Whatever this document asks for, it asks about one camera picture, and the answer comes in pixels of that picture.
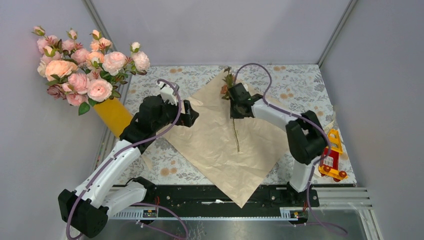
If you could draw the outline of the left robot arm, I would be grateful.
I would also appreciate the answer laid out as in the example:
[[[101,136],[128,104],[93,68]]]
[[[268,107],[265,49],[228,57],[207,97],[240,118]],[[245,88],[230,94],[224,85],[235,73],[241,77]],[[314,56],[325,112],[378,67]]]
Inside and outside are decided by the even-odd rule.
[[[145,97],[100,166],[75,190],[64,189],[59,194],[60,214],[66,222],[68,239],[73,239],[71,227],[89,238],[97,236],[110,217],[135,203],[152,204],[157,209],[160,203],[157,186],[143,177],[108,193],[123,171],[162,134],[161,129],[167,132],[175,125],[190,128],[198,117],[189,100],[173,105],[160,95]]]

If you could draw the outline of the orange paper bouquet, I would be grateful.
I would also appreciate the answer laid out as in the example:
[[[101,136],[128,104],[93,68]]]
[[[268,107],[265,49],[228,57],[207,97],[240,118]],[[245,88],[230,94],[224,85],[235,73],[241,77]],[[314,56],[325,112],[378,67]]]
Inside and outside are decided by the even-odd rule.
[[[209,181],[242,208],[277,161],[289,151],[286,133],[258,118],[231,119],[221,71],[189,97],[199,117],[174,126],[165,139]]]

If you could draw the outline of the dark mauve rose stem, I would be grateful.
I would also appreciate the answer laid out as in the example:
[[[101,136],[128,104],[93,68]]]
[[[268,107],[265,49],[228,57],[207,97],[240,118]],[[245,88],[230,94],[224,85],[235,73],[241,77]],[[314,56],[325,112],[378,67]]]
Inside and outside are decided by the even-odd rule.
[[[52,96],[55,100],[58,100],[58,99],[65,100],[67,98],[66,93],[60,84],[54,84],[49,86],[46,92],[48,95]]]

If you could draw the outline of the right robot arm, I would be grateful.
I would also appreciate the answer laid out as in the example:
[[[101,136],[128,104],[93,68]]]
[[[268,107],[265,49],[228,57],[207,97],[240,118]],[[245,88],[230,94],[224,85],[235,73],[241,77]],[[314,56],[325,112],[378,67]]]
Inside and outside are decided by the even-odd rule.
[[[257,118],[285,131],[289,151],[295,160],[287,191],[287,201],[293,206],[306,199],[312,168],[323,155],[330,141],[315,112],[293,113],[271,104],[261,94],[251,95],[242,83],[229,88],[230,117]]]

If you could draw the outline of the brown orange rose stem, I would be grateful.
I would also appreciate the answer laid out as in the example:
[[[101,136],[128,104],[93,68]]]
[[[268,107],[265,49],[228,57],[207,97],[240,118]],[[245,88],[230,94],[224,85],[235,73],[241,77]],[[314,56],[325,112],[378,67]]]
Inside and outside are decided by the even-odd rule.
[[[235,137],[235,144],[236,144],[236,151],[237,153],[240,152],[240,143],[238,138],[238,133],[236,129],[236,123],[234,119],[234,102],[231,98],[229,89],[234,86],[234,79],[235,76],[232,73],[232,68],[230,66],[226,66],[223,70],[224,77],[222,81],[224,82],[224,85],[221,87],[220,95],[223,100],[228,100],[230,102],[230,119],[232,120],[232,129]]]

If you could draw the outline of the cream printed ribbon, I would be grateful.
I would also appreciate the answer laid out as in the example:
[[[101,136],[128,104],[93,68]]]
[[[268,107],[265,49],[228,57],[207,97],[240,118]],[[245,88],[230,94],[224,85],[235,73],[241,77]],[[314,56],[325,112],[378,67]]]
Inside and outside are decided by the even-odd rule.
[[[141,156],[141,159],[144,161],[144,163],[146,164],[147,168],[151,171],[153,169],[153,161],[152,161],[152,159],[149,156],[145,155],[145,154],[143,154]]]

